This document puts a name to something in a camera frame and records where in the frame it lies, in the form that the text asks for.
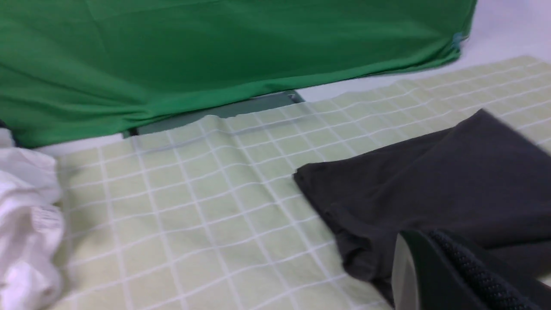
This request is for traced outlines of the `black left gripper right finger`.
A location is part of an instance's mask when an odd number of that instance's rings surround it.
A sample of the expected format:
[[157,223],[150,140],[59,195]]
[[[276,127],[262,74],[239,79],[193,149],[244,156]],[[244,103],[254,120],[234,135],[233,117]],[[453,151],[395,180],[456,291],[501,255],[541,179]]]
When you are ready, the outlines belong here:
[[446,231],[431,231],[428,235],[490,310],[550,309],[551,293],[546,284],[463,237]]

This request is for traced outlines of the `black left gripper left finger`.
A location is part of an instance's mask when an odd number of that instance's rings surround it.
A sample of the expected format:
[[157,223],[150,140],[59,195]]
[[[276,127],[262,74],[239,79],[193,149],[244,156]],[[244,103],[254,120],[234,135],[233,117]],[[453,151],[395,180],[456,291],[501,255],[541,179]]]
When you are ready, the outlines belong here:
[[478,299],[439,246],[419,231],[401,231],[391,287],[396,310],[477,310]]

